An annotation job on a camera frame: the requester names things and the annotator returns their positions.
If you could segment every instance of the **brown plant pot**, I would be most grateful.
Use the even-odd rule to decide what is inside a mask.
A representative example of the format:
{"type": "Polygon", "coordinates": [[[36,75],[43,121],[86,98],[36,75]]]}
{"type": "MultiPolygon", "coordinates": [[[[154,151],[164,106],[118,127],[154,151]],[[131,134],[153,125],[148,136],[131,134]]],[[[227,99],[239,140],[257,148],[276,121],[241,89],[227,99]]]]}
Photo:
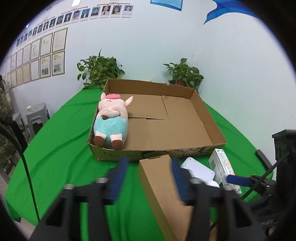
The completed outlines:
{"type": "Polygon", "coordinates": [[[183,79],[178,79],[176,81],[175,85],[180,85],[180,86],[185,86],[186,87],[186,82],[183,79]]]}

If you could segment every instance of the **brown hoof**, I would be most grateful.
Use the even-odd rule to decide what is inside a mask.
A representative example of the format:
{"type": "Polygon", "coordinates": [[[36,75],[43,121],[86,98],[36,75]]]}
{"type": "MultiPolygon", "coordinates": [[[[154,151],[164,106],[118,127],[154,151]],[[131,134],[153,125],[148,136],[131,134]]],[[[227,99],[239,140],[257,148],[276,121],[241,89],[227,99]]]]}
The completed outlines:
{"type": "Polygon", "coordinates": [[[114,141],[112,141],[112,147],[113,147],[114,150],[122,150],[123,149],[122,140],[114,140],[114,141]]]}
{"type": "Polygon", "coordinates": [[[103,144],[104,144],[104,138],[103,137],[100,137],[100,136],[95,136],[94,137],[94,144],[97,146],[97,147],[102,147],[103,144]]]}

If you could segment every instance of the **open cardboard box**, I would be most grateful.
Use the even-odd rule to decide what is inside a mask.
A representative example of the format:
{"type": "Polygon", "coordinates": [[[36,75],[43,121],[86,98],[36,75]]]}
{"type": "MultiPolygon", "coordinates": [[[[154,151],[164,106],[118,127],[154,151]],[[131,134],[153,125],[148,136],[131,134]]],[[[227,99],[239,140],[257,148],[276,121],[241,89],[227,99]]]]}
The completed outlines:
{"type": "Polygon", "coordinates": [[[117,93],[127,107],[128,134],[123,150],[95,146],[93,126],[87,142],[98,160],[118,161],[127,156],[137,161],[169,154],[171,157],[211,154],[226,140],[196,90],[139,80],[109,79],[104,92],[117,93]]]}
{"type": "MultiPolygon", "coordinates": [[[[180,200],[169,155],[140,160],[138,177],[155,219],[167,241],[185,241],[193,206],[180,200]]],[[[216,240],[216,229],[209,241],[216,240]]]]}

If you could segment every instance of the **stuffed animal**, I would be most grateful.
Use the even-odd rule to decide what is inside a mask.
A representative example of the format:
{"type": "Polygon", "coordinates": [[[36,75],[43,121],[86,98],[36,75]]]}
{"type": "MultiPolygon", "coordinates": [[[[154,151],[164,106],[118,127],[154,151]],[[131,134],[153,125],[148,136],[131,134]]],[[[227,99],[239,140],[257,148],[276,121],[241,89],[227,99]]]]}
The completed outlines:
{"type": "Polygon", "coordinates": [[[126,107],[133,96],[125,102],[119,94],[103,92],[99,102],[99,113],[94,123],[94,143],[98,147],[122,150],[128,132],[128,113],[126,107]]]}

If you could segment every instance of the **white round object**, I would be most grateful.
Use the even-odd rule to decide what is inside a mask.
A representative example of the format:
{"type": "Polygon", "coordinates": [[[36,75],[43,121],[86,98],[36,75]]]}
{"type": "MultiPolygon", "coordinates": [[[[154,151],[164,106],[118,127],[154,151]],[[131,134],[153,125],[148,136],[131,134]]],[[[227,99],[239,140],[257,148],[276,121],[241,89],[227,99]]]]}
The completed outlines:
{"type": "Polygon", "coordinates": [[[219,184],[213,180],[205,181],[205,184],[207,184],[208,186],[212,186],[212,187],[217,187],[217,188],[220,187],[219,184]]]}

